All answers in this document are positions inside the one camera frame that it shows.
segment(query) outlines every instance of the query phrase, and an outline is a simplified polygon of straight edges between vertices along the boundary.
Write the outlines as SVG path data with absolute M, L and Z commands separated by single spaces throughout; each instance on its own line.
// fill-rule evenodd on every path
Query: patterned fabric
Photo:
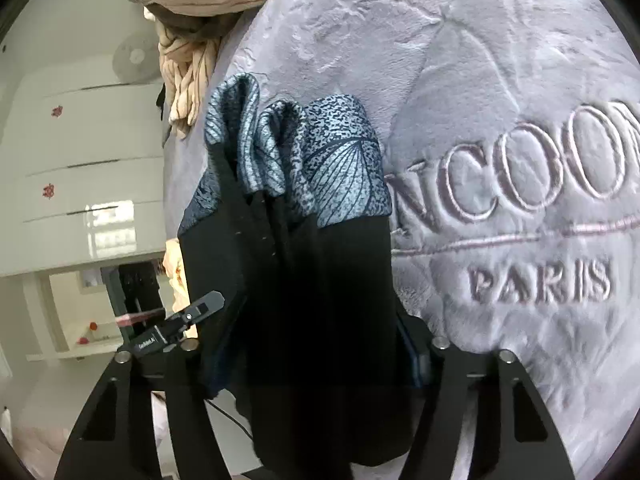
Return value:
M 291 222 L 316 213 L 318 227 L 391 213 L 378 140 L 354 96 L 329 96 L 305 108 L 277 101 L 257 117 L 259 101 L 254 76 L 239 74 L 213 92 L 205 118 L 207 147 L 224 144 L 247 195 L 284 196 Z M 219 197 L 209 159 L 178 235 L 213 213 Z

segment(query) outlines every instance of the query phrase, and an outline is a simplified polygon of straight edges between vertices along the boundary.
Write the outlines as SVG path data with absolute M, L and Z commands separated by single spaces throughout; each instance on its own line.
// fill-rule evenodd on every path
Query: black metal bracket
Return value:
M 479 416 L 469 480 L 575 479 L 558 430 L 513 352 L 462 351 L 433 337 L 401 305 L 397 312 L 412 379 L 426 397 L 400 480 L 449 480 L 473 388 Z
M 130 350 L 136 357 L 142 357 L 176 344 L 191 326 L 203 322 L 224 306 L 225 298 L 218 291 L 212 290 L 180 312 L 171 314 L 164 321 L 145 330 L 131 341 Z
M 574 480 L 553 420 L 511 351 L 465 352 L 433 337 L 400 304 L 397 317 L 406 376 L 426 399 L 400 480 L 449 480 L 473 388 L 479 416 L 470 480 Z M 186 339 L 170 351 L 137 358 L 122 347 L 85 404 L 55 480 L 84 480 L 88 471 L 94 480 L 160 480 L 153 390 L 166 393 L 180 478 L 229 480 L 198 380 L 200 349 L 197 340 Z

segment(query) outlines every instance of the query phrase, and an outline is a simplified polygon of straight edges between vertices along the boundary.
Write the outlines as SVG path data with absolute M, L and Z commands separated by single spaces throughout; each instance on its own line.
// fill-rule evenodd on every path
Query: blue leaf-print fabric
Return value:
M 306 107 L 277 101 L 258 116 L 259 101 L 255 77 L 243 73 L 213 92 L 206 112 L 206 146 L 222 143 L 247 195 L 283 196 L 290 221 L 315 213 L 318 227 L 391 213 L 378 140 L 354 96 L 332 95 Z M 216 210 L 217 175 L 210 157 L 178 235 Z

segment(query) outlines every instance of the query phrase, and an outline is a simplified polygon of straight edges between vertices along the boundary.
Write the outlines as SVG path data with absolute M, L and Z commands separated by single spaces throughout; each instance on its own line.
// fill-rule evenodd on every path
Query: black cloth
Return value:
M 166 96 L 166 85 L 162 85 L 158 97 L 156 98 L 156 107 L 160 110 L 160 120 L 164 119 L 164 97 Z
M 179 239 L 190 295 L 219 290 L 229 307 L 201 331 L 205 356 L 228 341 L 225 359 L 205 357 L 204 381 L 215 394 L 244 354 L 237 407 L 279 478 L 350 479 L 349 462 L 406 452 L 387 218 L 290 225 L 283 197 L 242 194 L 222 144 L 210 156 L 218 206 Z
M 216 40 L 231 31 L 238 22 L 241 12 L 229 12 L 217 16 L 185 16 L 160 4 L 145 6 L 172 33 L 189 41 Z
M 263 467 L 244 473 L 242 476 L 246 476 L 249 480 L 278 480 L 274 473 Z

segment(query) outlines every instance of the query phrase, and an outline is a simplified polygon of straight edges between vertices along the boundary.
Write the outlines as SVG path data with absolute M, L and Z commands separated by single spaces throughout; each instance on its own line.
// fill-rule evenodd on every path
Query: pink object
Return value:
M 42 188 L 42 196 L 51 199 L 54 195 L 54 186 L 49 182 L 48 186 Z
M 164 319 L 166 315 L 166 311 L 164 307 L 155 308 L 153 310 L 145 310 L 144 312 L 136 312 L 134 314 L 124 314 L 122 316 L 116 317 L 116 325 L 119 327 L 123 326 L 132 326 L 141 321 L 148 321 L 149 319 L 153 319 L 155 317 Z

